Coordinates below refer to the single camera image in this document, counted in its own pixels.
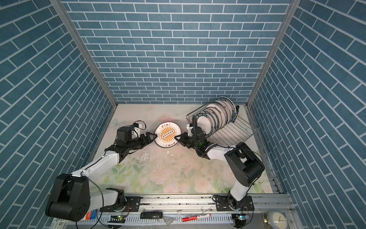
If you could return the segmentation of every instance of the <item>blue tile wallpaper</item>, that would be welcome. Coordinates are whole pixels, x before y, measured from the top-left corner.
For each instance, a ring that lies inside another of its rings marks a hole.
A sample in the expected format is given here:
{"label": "blue tile wallpaper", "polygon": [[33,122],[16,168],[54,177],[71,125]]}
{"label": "blue tile wallpaper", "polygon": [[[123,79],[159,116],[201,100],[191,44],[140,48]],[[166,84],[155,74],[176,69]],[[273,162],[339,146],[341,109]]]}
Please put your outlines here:
{"label": "blue tile wallpaper", "polygon": [[53,181],[86,164],[112,106],[48,0],[0,1],[0,228],[50,226]]}
{"label": "blue tile wallpaper", "polygon": [[118,103],[245,103],[289,2],[63,4]]}
{"label": "blue tile wallpaper", "polygon": [[366,228],[365,15],[302,0],[252,105],[304,228]]}

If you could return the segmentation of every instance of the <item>dish rack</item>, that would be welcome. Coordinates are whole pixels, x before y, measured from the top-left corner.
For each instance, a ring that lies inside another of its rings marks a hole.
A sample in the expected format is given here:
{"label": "dish rack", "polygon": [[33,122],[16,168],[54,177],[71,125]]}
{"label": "dish rack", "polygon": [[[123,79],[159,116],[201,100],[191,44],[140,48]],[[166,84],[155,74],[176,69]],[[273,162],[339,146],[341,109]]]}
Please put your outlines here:
{"label": "dish rack", "polygon": [[[205,107],[215,101],[213,99],[204,105],[198,107],[196,110],[187,114],[187,122],[193,122],[193,116],[203,111]],[[247,121],[245,121],[242,117],[236,116],[235,122],[230,122],[225,125],[222,129],[216,131],[213,135],[211,135],[207,140],[217,143],[220,145],[236,145],[239,142],[245,142],[248,138],[250,138],[255,131],[255,128]]]}

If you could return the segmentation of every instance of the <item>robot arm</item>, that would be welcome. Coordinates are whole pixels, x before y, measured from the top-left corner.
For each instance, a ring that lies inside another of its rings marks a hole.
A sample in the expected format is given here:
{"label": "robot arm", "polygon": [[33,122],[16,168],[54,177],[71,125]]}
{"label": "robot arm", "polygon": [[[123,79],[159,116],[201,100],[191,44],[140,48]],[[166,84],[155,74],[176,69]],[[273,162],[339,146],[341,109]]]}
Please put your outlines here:
{"label": "robot arm", "polygon": [[103,195],[90,195],[89,180],[94,182],[128,154],[155,140],[156,134],[140,134],[140,125],[134,123],[132,126],[120,127],[114,144],[105,149],[103,155],[71,174],[56,177],[47,202],[46,215],[79,221],[87,212],[103,206],[109,206],[115,211],[123,210],[126,207],[123,190],[107,188]]}
{"label": "robot arm", "polygon": [[228,202],[232,209],[241,208],[248,190],[264,171],[261,159],[243,142],[223,147],[207,141],[205,133],[195,124],[195,117],[187,129],[188,133],[178,135],[175,139],[183,146],[195,149],[200,157],[228,162],[236,178],[228,193]]}

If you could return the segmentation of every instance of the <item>black remote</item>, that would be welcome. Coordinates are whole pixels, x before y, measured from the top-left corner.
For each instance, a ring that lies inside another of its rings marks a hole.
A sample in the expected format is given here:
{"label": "black remote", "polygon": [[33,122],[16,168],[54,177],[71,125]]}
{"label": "black remote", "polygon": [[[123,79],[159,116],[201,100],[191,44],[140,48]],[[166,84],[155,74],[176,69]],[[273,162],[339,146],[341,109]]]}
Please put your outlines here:
{"label": "black remote", "polygon": [[163,213],[161,211],[142,212],[140,215],[140,219],[161,219],[162,217]]}

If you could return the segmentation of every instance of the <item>clock face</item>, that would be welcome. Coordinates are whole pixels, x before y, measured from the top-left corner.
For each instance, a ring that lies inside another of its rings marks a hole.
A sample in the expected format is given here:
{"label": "clock face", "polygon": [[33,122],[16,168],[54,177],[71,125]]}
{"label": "clock face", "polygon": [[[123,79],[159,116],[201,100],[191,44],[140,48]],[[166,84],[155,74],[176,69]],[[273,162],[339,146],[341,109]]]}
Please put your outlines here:
{"label": "clock face", "polygon": [[278,229],[286,229],[287,228],[287,219],[284,214],[280,212],[274,212],[272,214],[272,223],[278,227]]}

